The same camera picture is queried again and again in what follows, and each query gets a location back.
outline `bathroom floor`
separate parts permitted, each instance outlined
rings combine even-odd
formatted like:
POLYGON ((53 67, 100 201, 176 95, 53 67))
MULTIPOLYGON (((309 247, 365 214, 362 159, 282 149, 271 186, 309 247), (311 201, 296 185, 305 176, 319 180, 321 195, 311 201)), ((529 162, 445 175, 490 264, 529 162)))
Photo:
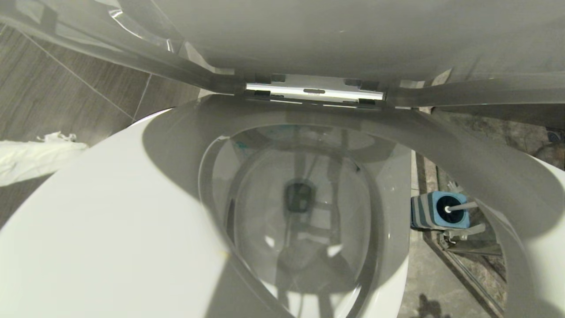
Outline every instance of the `bathroom floor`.
MULTIPOLYGON (((93 146, 200 89, 104 62, 0 26, 0 140, 32 141, 61 131, 93 146)), ((412 174, 416 165, 413 159, 412 174)), ((48 177, 0 187, 0 227, 48 177)), ((412 195, 419 193, 412 180, 412 195)), ((410 236, 402 318, 490 317, 421 232, 410 236)))

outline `toilet bowl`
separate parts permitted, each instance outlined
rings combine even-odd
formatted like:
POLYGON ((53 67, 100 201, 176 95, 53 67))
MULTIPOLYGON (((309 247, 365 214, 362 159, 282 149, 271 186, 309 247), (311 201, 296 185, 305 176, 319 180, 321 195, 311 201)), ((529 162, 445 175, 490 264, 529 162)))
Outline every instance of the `toilet bowl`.
POLYGON ((505 315, 563 316, 562 171, 420 112, 218 95, 108 138, 21 206, 0 314, 396 317, 410 148, 496 229, 505 315))

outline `toilet seat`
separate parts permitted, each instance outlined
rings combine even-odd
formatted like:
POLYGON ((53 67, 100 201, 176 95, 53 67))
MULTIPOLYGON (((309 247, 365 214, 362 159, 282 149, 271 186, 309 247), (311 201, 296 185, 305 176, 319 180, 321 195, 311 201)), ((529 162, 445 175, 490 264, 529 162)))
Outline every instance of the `toilet seat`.
MULTIPOLYGON (((232 257, 211 215, 187 213, 200 211, 207 195, 196 176, 202 156, 213 151, 209 146, 275 124, 358 130, 427 156, 478 199, 497 231, 508 266, 506 317, 563 316, 562 171, 415 111, 230 96, 212 96, 133 126, 50 178, 0 232, 0 299, 7 299, 0 316, 289 316, 268 293, 256 292, 262 285, 232 257), (185 145, 185 156, 173 155, 185 145), (132 188, 126 191, 126 184, 132 188), (536 209, 546 218, 529 213, 536 209), (153 219, 159 211, 166 213, 153 219), (158 274, 144 275, 148 270, 158 274), (220 292, 231 297, 210 307, 220 292)), ((390 250, 383 253, 392 259, 379 269, 382 280, 364 313, 397 314, 407 268, 408 225, 402 228, 390 229, 390 250)))

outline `toilet brush holder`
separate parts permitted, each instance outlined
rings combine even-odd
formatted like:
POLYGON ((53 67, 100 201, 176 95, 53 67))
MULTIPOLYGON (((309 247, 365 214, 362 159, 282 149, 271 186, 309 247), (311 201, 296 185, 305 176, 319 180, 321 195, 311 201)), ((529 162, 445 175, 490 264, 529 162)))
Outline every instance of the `toilet brush holder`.
POLYGON ((467 197, 452 192, 434 191, 412 197, 412 226, 419 229, 467 229, 469 210, 448 210, 467 203, 467 197))

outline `tile grout line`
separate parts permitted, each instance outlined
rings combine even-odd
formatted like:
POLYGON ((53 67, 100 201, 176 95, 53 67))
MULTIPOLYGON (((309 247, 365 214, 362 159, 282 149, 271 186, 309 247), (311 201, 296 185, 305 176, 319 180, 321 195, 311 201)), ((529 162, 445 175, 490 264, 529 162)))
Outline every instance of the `tile grout line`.
POLYGON ((141 102, 143 101, 143 98, 145 97, 145 92, 147 92, 147 87, 149 87, 149 81, 151 80, 152 76, 153 76, 153 74, 149 74, 149 77, 147 78, 147 82, 145 83, 145 88, 143 89, 143 93, 141 93, 140 102, 137 104, 136 112, 133 114, 132 123, 134 121, 136 121, 137 112, 140 109, 141 102))
POLYGON ((74 75, 76 78, 78 78, 81 82, 83 82, 86 86, 88 86, 90 89, 92 89, 93 91, 96 92, 96 94, 102 96, 102 98, 104 98, 106 101, 108 101, 110 104, 112 104, 112 106, 116 107, 118 110, 120 110, 122 113, 124 113, 126 116, 130 117, 131 119, 133 119, 133 117, 131 117, 131 115, 129 115, 126 111, 124 111, 122 108, 120 108, 119 106, 117 106, 114 102, 112 102, 111 100, 108 99, 108 97, 104 96, 104 94, 102 94, 101 92, 97 91, 92 85, 88 84, 84 79, 82 79, 80 76, 78 76, 77 73, 73 72, 70 68, 68 68, 65 64, 63 64, 61 61, 59 61, 57 58, 55 58, 51 53, 49 53, 46 49, 43 48, 43 46, 39 45, 37 42, 35 42, 31 37, 29 37, 27 34, 21 32, 18 30, 18 32, 20 32, 21 34, 23 34, 29 41, 31 41, 32 43, 34 43, 37 47, 39 47, 40 50, 42 50, 45 54, 47 54, 50 58, 54 59, 57 63, 59 63, 61 66, 63 66, 67 71, 69 71, 72 75, 74 75))

